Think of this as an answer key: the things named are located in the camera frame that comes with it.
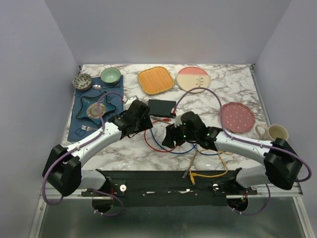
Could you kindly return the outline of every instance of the blue cable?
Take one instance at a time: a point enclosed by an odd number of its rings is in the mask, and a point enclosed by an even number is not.
[[[155,143],[163,150],[166,150],[163,146],[161,146],[161,144],[159,144],[159,142],[156,140],[156,138],[154,137],[154,134],[153,134],[153,131],[152,129],[151,130],[151,134],[152,134],[152,137],[155,141]],[[183,154],[187,154],[188,152],[191,152],[194,148],[196,148],[196,145],[192,144],[193,145],[193,148],[191,148],[190,150],[188,151],[185,151],[185,152],[173,152],[173,151],[170,151],[171,154],[176,154],[176,155],[183,155]],[[214,155],[218,155],[217,153],[216,154],[205,154],[205,153],[200,153],[202,155],[207,155],[207,156],[214,156]]]

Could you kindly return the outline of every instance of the wall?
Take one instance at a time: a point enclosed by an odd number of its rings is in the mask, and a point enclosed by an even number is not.
[[[78,66],[43,0],[0,1],[0,231],[26,238]]]
[[[255,63],[290,0],[45,0],[79,63]]]
[[[317,234],[317,1],[293,0],[256,63],[256,76],[272,123],[283,124],[290,143],[313,169],[301,184]],[[302,169],[300,177],[306,176]]]

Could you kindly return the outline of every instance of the blue placemat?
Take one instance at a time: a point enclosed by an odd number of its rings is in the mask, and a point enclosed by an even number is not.
[[[123,75],[121,76],[119,82],[115,86],[120,86],[118,88],[111,88],[112,85],[105,84],[100,77],[93,78],[93,85],[98,84],[104,88],[102,90],[95,90],[93,88],[90,88],[87,91],[78,91],[75,92],[75,102],[72,110],[71,115],[71,122],[69,127],[69,133],[67,140],[70,142],[77,142],[85,138],[86,136],[94,133],[94,131],[84,131],[81,129],[82,125],[91,126],[93,128],[99,128],[100,126],[97,126],[95,123],[93,123],[90,119],[77,119],[76,115],[80,111],[82,107],[82,103],[80,101],[80,98],[83,96],[87,97],[96,97],[100,95],[102,92],[107,93],[118,93],[120,95],[123,95]],[[110,113],[108,115],[104,116],[104,121],[107,121],[110,117],[112,117],[115,114],[118,114],[123,111],[123,102],[121,101],[121,98],[117,95],[108,95],[107,99],[110,101],[111,104],[116,106],[116,110],[113,113]]]

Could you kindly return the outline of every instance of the marble table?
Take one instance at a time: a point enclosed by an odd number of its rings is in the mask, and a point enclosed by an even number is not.
[[[168,69],[175,79],[179,70],[191,66],[185,64],[160,64]],[[143,92],[139,82],[138,74],[144,69],[148,69],[157,64],[86,64],[82,67],[82,73],[87,73],[92,77],[100,76],[100,73],[108,67],[116,67],[124,75],[124,97],[129,98],[137,95],[145,103],[148,99],[162,99],[177,101],[185,92],[180,89],[175,81],[175,85],[169,91],[158,95],[147,95]],[[222,103],[241,102],[247,105],[255,114],[256,124],[264,123],[264,113],[258,94],[251,76],[248,65],[215,65],[215,64],[198,64],[194,65],[203,68],[211,77],[209,88],[212,89],[221,99]],[[220,126],[219,104],[216,98],[210,92],[189,94],[180,103],[179,108],[184,111],[193,111],[199,114],[207,126]],[[67,141],[70,118],[64,135],[63,145],[69,145]],[[153,132],[158,141],[162,142],[165,137],[165,123],[156,123]],[[149,148],[144,140],[143,133],[139,133],[132,139],[124,138],[114,143],[96,156],[94,156],[85,166],[85,169],[102,169],[102,170],[150,170],[150,171],[177,171],[185,170],[191,157],[195,153],[192,150],[185,155],[174,155],[170,153],[159,153]],[[258,136],[253,128],[243,136],[257,139]],[[148,141],[159,148],[152,139],[148,131],[146,137]],[[191,148],[190,144],[185,143],[175,152],[187,151]],[[259,165],[257,162],[239,156],[223,156],[230,170],[236,168],[250,168]],[[223,165],[218,156],[197,156],[193,170],[223,170]]]

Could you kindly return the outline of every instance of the cup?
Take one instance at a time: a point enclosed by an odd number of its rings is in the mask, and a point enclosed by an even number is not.
[[[264,133],[259,131],[259,127],[264,129]],[[275,141],[276,138],[281,138],[284,140],[288,140],[288,131],[282,125],[273,124],[269,127],[266,124],[258,124],[256,125],[256,132],[260,137],[260,140],[271,140]]]

